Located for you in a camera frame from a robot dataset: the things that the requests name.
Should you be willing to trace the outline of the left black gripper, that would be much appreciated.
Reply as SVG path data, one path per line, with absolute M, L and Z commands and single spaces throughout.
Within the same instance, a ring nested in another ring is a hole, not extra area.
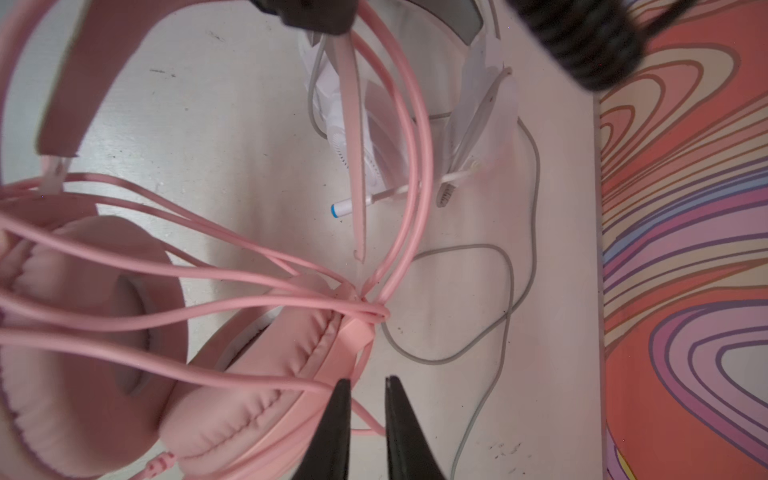
M 357 16 L 358 0 L 251 0 L 262 13 L 289 27 L 326 35 L 348 33 Z

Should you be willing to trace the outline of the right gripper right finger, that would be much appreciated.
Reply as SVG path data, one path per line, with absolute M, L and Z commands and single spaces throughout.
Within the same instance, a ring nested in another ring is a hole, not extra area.
M 397 376 L 385 381 L 385 418 L 388 478 L 445 480 Z

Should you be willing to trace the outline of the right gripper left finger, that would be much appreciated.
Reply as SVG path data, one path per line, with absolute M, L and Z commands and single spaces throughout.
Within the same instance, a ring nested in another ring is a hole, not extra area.
M 293 480 L 348 478 L 351 410 L 351 382 L 341 379 L 335 385 Z

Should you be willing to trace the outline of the pink headphones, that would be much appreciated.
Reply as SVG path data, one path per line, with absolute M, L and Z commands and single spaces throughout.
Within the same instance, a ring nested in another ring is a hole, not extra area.
M 389 86 L 411 158 L 396 239 L 368 300 L 320 265 L 271 250 L 151 191 L 142 211 L 260 254 L 287 279 L 221 269 L 117 216 L 101 196 L 64 191 L 71 160 L 110 87 L 181 1 L 92 1 L 61 61 L 41 124 L 41 173 L 1 189 L 1 475 L 96 479 L 155 443 L 140 472 L 189 479 L 273 479 L 297 463 L 332 386 L 365 368 L 374 328 L 423 235 L 433 144 L 416 76 L 379 15 L 365 22 L 405 82 L 393 85 L 352 29 L 333 35 L 350 155 L 353 218 L 366 239 L 355 58 Z

